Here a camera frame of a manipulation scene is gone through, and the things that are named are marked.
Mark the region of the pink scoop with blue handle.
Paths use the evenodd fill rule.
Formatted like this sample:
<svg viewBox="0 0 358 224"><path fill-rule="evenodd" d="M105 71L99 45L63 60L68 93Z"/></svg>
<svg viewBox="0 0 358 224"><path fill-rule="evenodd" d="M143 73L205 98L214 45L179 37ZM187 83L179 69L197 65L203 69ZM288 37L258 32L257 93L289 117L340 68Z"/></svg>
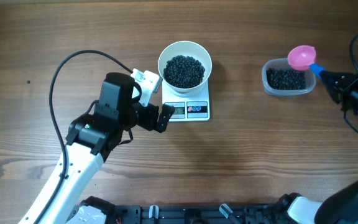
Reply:
<svg viewBox="0 0 358 224"><path fill-rule="evenodd" d="M287 56L288 64L294 70L310 69L319 79L324 68L316 63L316 49L310 45L300 45L290 51Z"/></svg>

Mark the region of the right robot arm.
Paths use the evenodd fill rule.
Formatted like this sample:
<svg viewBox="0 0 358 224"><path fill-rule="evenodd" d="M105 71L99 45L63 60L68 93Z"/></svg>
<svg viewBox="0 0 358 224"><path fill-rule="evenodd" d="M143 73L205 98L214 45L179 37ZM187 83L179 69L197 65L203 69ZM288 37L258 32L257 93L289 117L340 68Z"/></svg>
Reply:
<svg viewBox="0 0 358 224"><path fill-rule="evenodd" d="M335 103L341 105L344 121L352 128L349 113L358 116L358 76L322 71L319 78ZM296 196L287 208L295 223L358 223L358 180L323 202Z"/></svg>

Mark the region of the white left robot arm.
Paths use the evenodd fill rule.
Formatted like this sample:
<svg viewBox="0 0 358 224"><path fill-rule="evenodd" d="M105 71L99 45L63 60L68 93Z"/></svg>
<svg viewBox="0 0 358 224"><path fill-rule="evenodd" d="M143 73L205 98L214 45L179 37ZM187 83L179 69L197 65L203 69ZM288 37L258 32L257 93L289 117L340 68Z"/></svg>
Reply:
<svg viewBox="0 0 358 224"><path fill-rule="evenodd" d="M65 223L92 177L101 169L110 152L120 144L123 132L134 126L162 133L174 107L150 104L162 77L150 71L134 70L131 75L108 73L93 114L85 113L69 126L51 176L21 223Z"/></svg>

